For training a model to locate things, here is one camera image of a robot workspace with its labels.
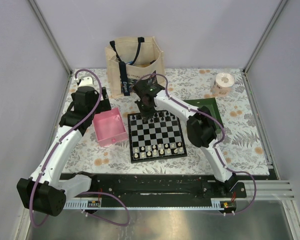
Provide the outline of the green plastic tray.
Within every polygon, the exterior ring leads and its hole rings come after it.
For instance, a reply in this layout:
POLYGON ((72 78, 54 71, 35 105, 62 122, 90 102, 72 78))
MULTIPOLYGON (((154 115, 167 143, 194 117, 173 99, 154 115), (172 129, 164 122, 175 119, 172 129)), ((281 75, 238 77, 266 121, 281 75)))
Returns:
POLYGON ((216 119, 222 127, 224 127, 224 124, 222 122, 222 118, 217 106, 216 99, 214 97, 211 98, 204 98, 204 99, 188 99, 184 100, 189 105, 196 106, 198 108, 207 107, 210 111, 210 115, 216 119))

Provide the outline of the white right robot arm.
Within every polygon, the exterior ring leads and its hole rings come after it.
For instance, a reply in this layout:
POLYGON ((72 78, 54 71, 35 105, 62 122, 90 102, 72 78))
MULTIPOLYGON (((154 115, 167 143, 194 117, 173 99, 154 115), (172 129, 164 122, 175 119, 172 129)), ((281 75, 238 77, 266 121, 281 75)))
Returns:
POLYGON ((207 107, 198 108, 170 95, 167 89, 158 83, 149 84, 145 80, 139 80, 132 90, 139 97, 135 103, 143 121, 152 118, 156 107, 159 107, 185 122, 188 140, 201 149, 212 167, 214 178, 218 182, 218 194, 223 198, 233 195, 238 179, 236 174, 228 169, 219 147, 216 126, 220 127, 222 136, 225 137, 223 126, 211 116, 210 110, 207 107))

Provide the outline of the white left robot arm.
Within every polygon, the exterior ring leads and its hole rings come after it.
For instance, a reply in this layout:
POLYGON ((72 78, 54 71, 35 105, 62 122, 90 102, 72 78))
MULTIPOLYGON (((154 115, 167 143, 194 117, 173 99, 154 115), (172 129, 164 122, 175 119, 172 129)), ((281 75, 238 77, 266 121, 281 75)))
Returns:
POLYGON ((92 198, 99 186, 86 174, 60 182, 62 171, 72 151, 92 125, 96 114, 110 110, 105 87, 96 90, 91 76, 77 81, 72 101, 59 122, 56 136, 42 162, 28 179, 21 178, 17 191, 26 209, 50 216, 58 216, 67 201, 83 193, 92 198))

